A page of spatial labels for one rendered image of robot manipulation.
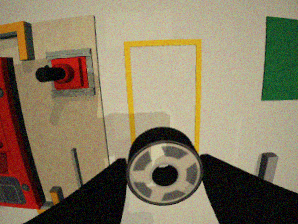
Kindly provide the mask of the black wheel with grey hub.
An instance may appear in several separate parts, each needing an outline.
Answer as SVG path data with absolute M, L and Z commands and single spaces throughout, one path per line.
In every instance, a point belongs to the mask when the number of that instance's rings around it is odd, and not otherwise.
M 169 164 L 166 167 L 158 165 Z M 125 181 L 134 197 L 158 206 L 180 204 L 205 175 L 204 163 L 189 137 L 169 127 L 141 133 L 130 147 Z

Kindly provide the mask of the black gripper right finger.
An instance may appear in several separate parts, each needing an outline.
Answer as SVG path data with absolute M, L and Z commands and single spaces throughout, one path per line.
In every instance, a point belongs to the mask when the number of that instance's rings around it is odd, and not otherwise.
M 202 184 L 220 224 L 298 224 L 298 193 L 201 153 Z

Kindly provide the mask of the yellow tape outline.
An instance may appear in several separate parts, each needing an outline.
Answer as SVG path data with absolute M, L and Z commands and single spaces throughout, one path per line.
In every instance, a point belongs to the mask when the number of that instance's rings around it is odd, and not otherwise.
M 136 140 L 136 125 L 134 125 L 132 71 L 130 71 L 129 47 L 136 47 L 136 45 L 193 45 L 193 44 L 197 44 L 197 53 L 196 53 L 196 101 L 197 103 L 196 103 L 196 132 L 194 132 L 194 149 L 196 149 L 196 152 L 198 152 L 198 144 L 200 144 L 202 48 L 201 48 L 201 40 L 196 40 L 196 39 L 124 41 L 126 89 L 128 89 L 130 140 L 132 140 L 132 144 L 133 144 L 133 141 Z

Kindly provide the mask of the green flat rectangle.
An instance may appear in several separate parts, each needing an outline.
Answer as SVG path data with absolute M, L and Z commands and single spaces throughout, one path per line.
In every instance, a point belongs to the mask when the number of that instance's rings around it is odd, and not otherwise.
M 266 18 L 262 99 L 298 100 L 298 20 Z

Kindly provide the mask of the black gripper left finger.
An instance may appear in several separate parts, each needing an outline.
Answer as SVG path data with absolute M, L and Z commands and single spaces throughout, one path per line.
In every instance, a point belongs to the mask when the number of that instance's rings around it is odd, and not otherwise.
M 125 159 L 116 159 L 59 204 L 24 224 L 120 224 L 126 201 Z

